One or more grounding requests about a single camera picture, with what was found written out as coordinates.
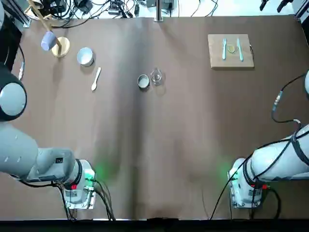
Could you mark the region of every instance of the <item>brown table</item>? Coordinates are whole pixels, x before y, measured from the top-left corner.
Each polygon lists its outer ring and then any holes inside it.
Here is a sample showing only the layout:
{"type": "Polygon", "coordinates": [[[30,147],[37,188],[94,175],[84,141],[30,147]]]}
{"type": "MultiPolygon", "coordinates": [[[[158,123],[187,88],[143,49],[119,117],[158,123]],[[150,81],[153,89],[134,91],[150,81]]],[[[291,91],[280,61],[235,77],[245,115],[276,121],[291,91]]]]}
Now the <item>brown table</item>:
{"type": "MultiPolygon", "coordinates": [[[[163,23],[104,19],[55,32],[71,42],[62,59],[40,48],[40,23],[24,32],[28,106],[13,124],[39,146],[69,147],[77,158],[104,163],[108,175],[101,178],[110,186],[117,218],[207,218],[201,188],[209,216],[234,160],[293,130],[270,118],[280,88],[308,69],[306,39],[292,15],[165,18],[163,23]],[[211,70],[210,33],[248,34],[255,69],[211,70]],[[76,61],[85,46],[96,53],[90,68],[76,61]],[[166,74],[164,95],[137,86],[138,76],[154,67],[166,74]]],[[[285,91],[279,118],[309,122],[303,89],[298,81],[285,91]]],[[[5,174],[0,178],[1,218],[65,217],[56,189],[28,188],[5,174]]],[[[271,185],[282,198],[282,218],[309,217],[308,182],[271,185]]],[[[79,212],[79,218],[106,217],[101,202],[95,208],[79,212]]],[[[256,217],[271,218],[275,210],[270,194],[256,217]]],[[[248,210],[233,210],[233,217],[247,218],[248,210]]],[[[215,218],[229,218],[227,192],[215,218]]]]}

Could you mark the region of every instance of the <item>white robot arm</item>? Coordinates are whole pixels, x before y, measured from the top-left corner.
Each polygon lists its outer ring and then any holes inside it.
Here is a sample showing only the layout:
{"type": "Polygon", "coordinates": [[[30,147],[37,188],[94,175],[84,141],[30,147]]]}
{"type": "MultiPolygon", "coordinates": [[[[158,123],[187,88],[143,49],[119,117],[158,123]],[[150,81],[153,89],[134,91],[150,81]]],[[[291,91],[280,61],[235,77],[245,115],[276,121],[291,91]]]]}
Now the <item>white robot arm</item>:
{"type": "Polygon", "coordinates": [[[95,172],[90,163],[75,159],[69,149],[39,148],[7,122],[21,116],[26,104],[23,84],[0,63],[0,172],[23,183],[61,184],[68,208],[93,208],[95,172]]]}
{"type": "MultiPolygon", "coordinates": [[[[305,90],[309,94],[309,71],[305,78],[305,90]]],[[[235,208],[259,206],[263,182],[309,179],[309,125],[298,131],[296,138],[291,140],[291,136],[286,137],[255,150],[247,160],[240,158],[235,161],[227,174],[228,178],[234,175],[229,185],[235,208]]]]}

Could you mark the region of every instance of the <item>glass cup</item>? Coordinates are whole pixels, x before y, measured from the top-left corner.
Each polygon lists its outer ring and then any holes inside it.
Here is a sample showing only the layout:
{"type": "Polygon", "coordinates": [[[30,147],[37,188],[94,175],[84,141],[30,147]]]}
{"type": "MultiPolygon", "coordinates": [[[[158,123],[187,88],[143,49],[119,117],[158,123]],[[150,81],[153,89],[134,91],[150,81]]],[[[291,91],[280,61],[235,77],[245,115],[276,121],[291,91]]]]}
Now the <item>glass cup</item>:
{"type": "Polygon", "coordinates": [[[151,71],[150,78],[155,86],[160,86],[164,83],[164,74],[157,68],[151,71]]]}

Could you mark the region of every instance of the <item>wooden board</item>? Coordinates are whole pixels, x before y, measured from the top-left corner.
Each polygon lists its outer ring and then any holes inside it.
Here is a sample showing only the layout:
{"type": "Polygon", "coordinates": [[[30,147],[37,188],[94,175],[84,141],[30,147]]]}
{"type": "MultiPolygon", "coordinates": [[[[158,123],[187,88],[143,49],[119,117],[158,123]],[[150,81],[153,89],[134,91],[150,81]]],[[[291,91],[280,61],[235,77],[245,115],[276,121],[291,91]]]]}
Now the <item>wooden board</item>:
{"type": "Polygon", "coordinates": [[[208,45],[212,69],[254,68],[253,57],[250,50],[249,36],[247,34],[209,34],[208,45]],[[222,59],[224,38],[227,39],[225,60],[222,59]],[[240,40],[243,61],[241,61],[239,58],[237,38],[240,40]],[[227,47],[231,45],[235,47],[234,53],[230,53],[227,49],[227,47]]]}

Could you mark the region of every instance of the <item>white spoon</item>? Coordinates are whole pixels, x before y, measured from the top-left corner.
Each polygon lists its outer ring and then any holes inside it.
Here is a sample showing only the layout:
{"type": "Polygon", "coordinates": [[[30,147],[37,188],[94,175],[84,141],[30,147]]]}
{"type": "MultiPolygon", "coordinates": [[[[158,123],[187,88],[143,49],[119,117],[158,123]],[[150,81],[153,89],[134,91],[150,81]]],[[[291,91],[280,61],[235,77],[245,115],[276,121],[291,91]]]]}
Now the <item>white spoon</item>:
{"type": "Polygon", "coordinates": [[[95,81],[93,82],[92,86],[91,86],[91,90],[94,91],[97,88],[97,81],[98,81],[98,76],[100,76],[100,72],[101,72],[101,67],[98,68],[97,70],[97,75],[95,78],[95,81]]]}

